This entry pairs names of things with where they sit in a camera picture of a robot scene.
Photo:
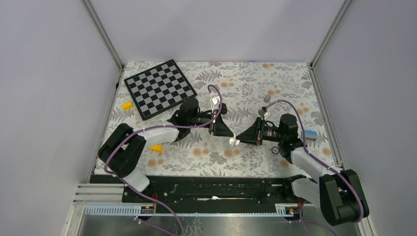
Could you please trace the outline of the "white earbud charging case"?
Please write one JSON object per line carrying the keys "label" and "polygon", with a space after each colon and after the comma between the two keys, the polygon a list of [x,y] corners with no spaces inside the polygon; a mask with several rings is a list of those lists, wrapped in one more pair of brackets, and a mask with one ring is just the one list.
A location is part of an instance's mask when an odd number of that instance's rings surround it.
{"label": "white earbud charging case", "polygon": [[229,138],[229,144],[231,146],[237,146],[240,143],[240,140],[237,139],[236,133],[233,133],[233,135]]}

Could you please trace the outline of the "yellow block near arm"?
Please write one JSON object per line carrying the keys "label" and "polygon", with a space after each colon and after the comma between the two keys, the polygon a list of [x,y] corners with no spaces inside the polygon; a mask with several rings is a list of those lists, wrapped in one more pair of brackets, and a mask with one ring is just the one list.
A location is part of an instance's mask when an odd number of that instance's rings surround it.
{"label": "yellow block near arm", "polygon": [[162,145],[153,145],[153,146],[151,146],[151,147],[150,147],[150,149],[151,149],[152,151],[162,152],[162,150],[163,150],[163,146],[162,146]]}

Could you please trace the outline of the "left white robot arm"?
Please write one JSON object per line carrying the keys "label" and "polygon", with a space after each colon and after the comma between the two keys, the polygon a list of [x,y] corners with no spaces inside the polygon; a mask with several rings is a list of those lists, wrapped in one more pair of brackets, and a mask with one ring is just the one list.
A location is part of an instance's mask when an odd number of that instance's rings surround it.
{"label": "left white robot arm", "polygon": [[134,131],[126,123],[120,124],[98,151],[98,158],[105,163],[105,171],[120,178],[133,187],[134,196],[140,202],[152,197],[149,179],[137,164],[143,150],[164,143],[173,143],[185,138],[192,128],[206,128],[209,134],[228,137],[233,141],[236,135],[227,127],[221,117],[219,97],[213,98],[210,111],[201,111],[196,98],[186,99],[178,110],[164,124]]}

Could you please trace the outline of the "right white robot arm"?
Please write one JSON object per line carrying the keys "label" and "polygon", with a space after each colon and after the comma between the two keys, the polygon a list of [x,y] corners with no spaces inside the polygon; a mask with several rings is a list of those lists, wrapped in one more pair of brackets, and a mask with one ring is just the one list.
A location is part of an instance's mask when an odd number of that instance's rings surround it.
{"label": "right white robot arm", "polygon": [[296,178],[284,186],[284,200],[290,203],[299,198],[307,200],[320,208],[323,217],[332,226],[369,216],[357,173],[351,169],[330,167],[311,157],[298,136],[296,116],[283,114],[278,126],[258,117],[251,127],[237,135],[237,139],[254,146],[262,145],[263,141],[276,142],[280,155],[310,176]]}

